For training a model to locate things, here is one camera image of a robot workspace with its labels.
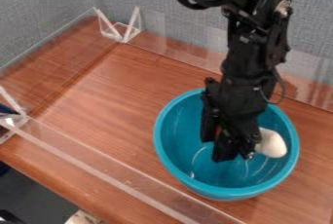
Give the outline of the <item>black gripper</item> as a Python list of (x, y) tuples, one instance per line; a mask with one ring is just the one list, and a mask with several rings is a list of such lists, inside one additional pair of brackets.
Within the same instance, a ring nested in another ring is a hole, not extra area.
[[(208, 77), (204, 83), (200, 138), (214, 142), (212, 160), (226, 162), (236, 156), (251, 160), (261, 140), (258, 115), (267, 106), (277, 80), (271, 76), (248, 81)], [(224, 130), (216, 135), (218, 126)]]

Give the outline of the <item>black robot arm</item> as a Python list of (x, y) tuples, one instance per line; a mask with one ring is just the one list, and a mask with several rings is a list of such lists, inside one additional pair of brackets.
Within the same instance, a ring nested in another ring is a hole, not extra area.
[(250, 159), (262, 144), (258, 117), (274, 88), (282, 85), (277, 65), (290, 51), (291, 0), (176, 0), (192, 10), (220, 8), (227, 18), (227, 54), (222, 78), (207, 78), (200, 138), (214, 145), (212, 160)]

